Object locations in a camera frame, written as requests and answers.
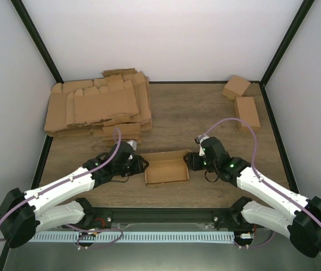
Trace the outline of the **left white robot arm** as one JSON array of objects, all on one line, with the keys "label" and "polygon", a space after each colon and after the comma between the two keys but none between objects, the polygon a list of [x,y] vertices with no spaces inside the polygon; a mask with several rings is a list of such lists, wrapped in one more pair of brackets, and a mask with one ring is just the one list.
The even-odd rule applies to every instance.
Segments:
[{"label": "left white robot arm", "polygon": [[135,153],[134,141],[119,141],[109,152],[86,161],[69,175],[43,187],[9,191],[0,205],[0,241],[18,248],[35,234],[69,224],[82,230],[94,224],[92,205],[85,198],[64,201],[112,181],[144,173],[149,162]]}]

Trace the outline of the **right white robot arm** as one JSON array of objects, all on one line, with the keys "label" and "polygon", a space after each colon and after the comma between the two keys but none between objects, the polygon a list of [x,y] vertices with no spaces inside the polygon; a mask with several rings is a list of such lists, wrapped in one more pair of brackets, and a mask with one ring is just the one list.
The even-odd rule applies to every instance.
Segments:
[{"label": "right white robot arm", "polygon": [[183,157],[188,169],[215,173],[218,180],[266,203],[263,206],[254,200],[240,199],[237,209],[231,212],[234,226],[260,225],[288,238],[305,256],[317,256],[321,251],[321,198],[309,199],[278,185],[255,169],[254,164],[231,157],[215,137],[205,136],[196,142],[199,151]]}]

